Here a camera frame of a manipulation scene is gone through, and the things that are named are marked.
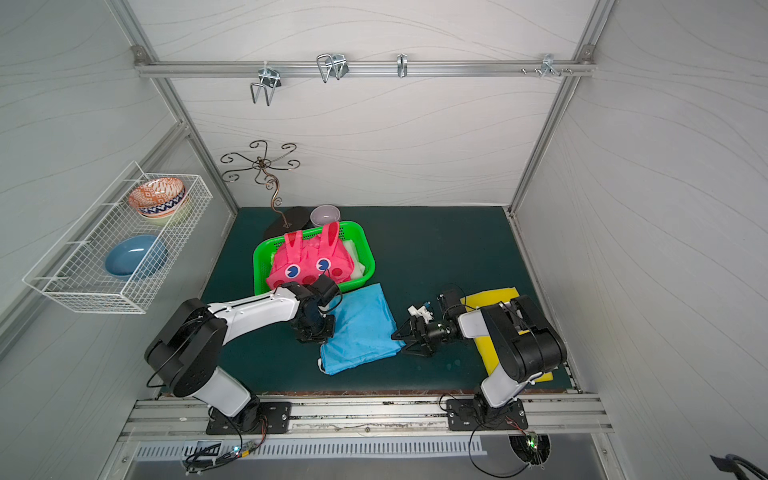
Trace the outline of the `yellow raincoat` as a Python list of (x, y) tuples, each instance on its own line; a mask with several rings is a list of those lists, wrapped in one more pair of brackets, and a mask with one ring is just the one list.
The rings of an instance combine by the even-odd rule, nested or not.
[(479, 294), (487, 303), (459, 316), (465, 338), (486, 337), (495, 352), (496, 366), (510, 379), (523, 382), (548, 374), (567, 360), (566, 346), (536, 302), (508, 290)]

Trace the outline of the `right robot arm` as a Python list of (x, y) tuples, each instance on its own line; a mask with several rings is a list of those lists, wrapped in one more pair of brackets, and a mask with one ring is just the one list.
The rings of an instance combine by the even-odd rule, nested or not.
[(517, 400), (529, 385), (567, 361), (565, 342), (531, 297), (513, 295), (480, 306), (456, 289), (438, 296), (439, 313), (410, 310), (391, 335), (401, 352), (431, 357), (442, 344), (486, 340), (497, 359), (479, 387), (481, 405), (498, 410)]

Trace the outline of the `blue raincoat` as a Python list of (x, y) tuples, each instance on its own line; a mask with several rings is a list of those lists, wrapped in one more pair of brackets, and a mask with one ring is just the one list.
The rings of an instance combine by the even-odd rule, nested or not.
[(405, 346), (391, 338), (397, 326), (380, 284), (345, 294), (334, 316), (334, 335), (318, 360), (326, 375), (393, 357)]

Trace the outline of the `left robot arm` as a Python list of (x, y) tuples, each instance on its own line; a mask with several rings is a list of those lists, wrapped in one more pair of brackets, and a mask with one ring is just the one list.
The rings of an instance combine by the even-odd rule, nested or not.
[(265, 294), (225, 303), (198, 298), (183, 302), (147, 347), (144, 359), (177, 398), (193, 397), (232, 419), (257, 407), (256, 395), (219, 366), (230, 341), (277, 323), (287, 323), (304, 343), (334, 335), (331, 303), (339, 286), (322, 276), (304, 286), (289, 282)]

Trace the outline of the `white raincoat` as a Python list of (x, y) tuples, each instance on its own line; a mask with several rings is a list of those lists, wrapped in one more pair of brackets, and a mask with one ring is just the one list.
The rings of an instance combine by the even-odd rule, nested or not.
[(353, 261), (353, 271), (350, 275), (350, 280), (361, 279), (365, 274), (366, 267), (359, 259), (355, 243), (352, 240), (344, 240), (343, 246)]

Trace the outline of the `green plastic basket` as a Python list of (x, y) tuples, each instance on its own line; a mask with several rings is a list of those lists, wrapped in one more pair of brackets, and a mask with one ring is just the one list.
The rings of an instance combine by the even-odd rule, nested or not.
[(308, 285), (323, 275), (346, 293), (364, 286), (375, 269), (363, 228), (352, 221), (334, 222), (261, 242), (253, 254), (254, 293), (289, 282)]

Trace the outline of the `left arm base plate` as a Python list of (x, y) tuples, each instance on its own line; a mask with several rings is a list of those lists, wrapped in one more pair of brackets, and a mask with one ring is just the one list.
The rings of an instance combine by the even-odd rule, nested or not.
[(207, 435), (285, 434), (288, 431), (292, 404), (252, 400), (238, 414), (226, 416), (209, 408)]

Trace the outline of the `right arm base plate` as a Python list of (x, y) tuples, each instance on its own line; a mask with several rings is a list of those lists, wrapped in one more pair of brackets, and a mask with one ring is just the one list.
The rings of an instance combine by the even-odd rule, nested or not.
[(482, 397), (450, 398), (441, 408), (447, 414), (448, 429), (457, 432), (518, 431), (528, 429), (527, 415), (520, 399), (499, 408), (489, 406)]

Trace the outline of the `pink bunny raincoat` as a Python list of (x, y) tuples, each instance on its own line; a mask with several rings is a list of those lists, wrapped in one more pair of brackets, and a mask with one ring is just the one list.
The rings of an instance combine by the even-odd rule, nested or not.
[(266, 283), (275, 289), (289, 282), (310, 285), (321, 275), (341, 284), (350, 280), (353, 261), (340, 238), (339, 222), (322, 227), (319, 235), (305, 239), (303, 231), (283, 235)]

